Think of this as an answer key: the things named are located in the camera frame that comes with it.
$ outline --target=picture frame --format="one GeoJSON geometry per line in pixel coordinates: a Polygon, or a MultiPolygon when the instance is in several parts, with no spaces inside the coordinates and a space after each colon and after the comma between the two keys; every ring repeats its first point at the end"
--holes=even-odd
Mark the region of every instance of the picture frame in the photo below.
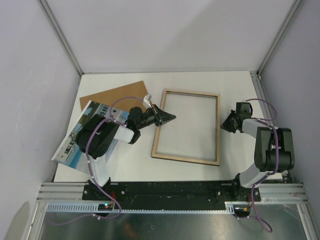
{"type": "Polygon", "coordinates": [[[164,89],[160,109],[179,115],[172,123],[169,122],[156,128],[151,151],[152,158],[212,166],[220,165],[219,94],[164,89]],[[168,100],[170,98],[172,98],[171,102],[173,103],[169,104],[168,100]],[[161,136],[162,131],[165,132],[166,137],[161,136]]]}

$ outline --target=white table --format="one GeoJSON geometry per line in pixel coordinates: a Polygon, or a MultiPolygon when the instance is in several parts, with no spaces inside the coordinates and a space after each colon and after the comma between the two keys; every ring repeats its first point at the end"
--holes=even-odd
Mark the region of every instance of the white table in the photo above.
{"type": "MultiPolygon", "coordinates": [[[[257,97],[248,71],[85,74],[80,82],[69,128],[81,113],[79,98],[141,80],[152,95],[152,102],[158,106],[165,88],[220,94],[221,123],[230,110],[235,109],[236,102],[257,97]]],[[[262,118],[258,101],[251,104],[253,117],[262,118]]],[[[224,130],[221,130],[220,166],[151,158],[155,129],[155,126],[142,129],[141,137],[133,145],[117,144],[107,164],[112,181],[231,180],[254,162],[256,140],[247,134],[224,130]]],[[[272,178],[280,179],[281,174],[272,178]]],[[[54,181],[85,182],[88,179],[87,174],[59,164],[54,181]]]]}

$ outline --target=white wall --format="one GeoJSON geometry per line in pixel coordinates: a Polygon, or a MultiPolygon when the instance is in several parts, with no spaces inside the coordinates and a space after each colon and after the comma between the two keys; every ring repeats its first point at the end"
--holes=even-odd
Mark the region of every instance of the white wall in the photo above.
{"type": "Polygon", "coordinates": [[[256,70],[293,0],[48,0],[82,70],[256,70]]]}
{"type": "Polygon", "coordinates": [[[320,224],[320,1],[307,0],[262,73],[277,123],[293,131],[294,177],[320,224]]]}
{"type": "Polygon", "coordinates": [[[0,32],[0,239],[18,240],[52,170],[79,76],[36,0],[1,1],[0,32]]]}

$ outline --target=cardboard sheet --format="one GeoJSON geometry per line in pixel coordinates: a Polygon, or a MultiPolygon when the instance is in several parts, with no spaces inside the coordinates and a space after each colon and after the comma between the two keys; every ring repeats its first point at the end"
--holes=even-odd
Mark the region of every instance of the cardboard sheet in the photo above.
{"type": "MultiPolygon", "coordinates": [[[[81,97],[80,98],[81,110],[83,110],[86,107],[89,101],[111,106],[118,99],[128,97],[128,96],[134,96],[134,97],[139,97],[143,99],[147,94],[148,92],[147,92],[144,81],[138,81],[128,85],[110,89],[107,91],[102,91],[99,93],[81,97]]],[[[140,107],[142,111],[146,110],[141,100],[132,99],[132,98],[122,100],[118,102],[114,107],[126,112],[129,112],[130,109],[133,107],[140,107]]]]}

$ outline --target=wooden frame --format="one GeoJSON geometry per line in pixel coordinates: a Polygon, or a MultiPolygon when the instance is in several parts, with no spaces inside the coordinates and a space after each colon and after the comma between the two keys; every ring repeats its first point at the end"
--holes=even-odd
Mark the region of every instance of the wooden frame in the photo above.
{"type": "Polygon", "coordinates": [[[196,158],[189,158],[189,157],[181,157],[181,156],[173,156],[169,154],[162,154],[157,153],[158,151],[158,144],[159,138],[161,133],[161,126],[156,128],[151,157],[157,159],[166,159],[166,160],[174,160],[174,161],[181,161],[181,162],[188,162],[188,163],[196,163],[196,164],[205,164],[205,165],[220,165],[220,95],[214,93],[204,93],[204,92],[197,92],[197,91],[181,91],[181,90],[173,90],[173,89],[164,89],[161,99],[160,108],[162,110],[165,109],[166,99],[168,94],[174,95],[184,95],[184,96],[194,96],[194,97],[204,97],[204,98],[215,98],[216,99],[216,114],[215,114],[215,122],[216,122],[216,129],[215,129],[215,161],[210,160],[201,160],[196,158]]]}

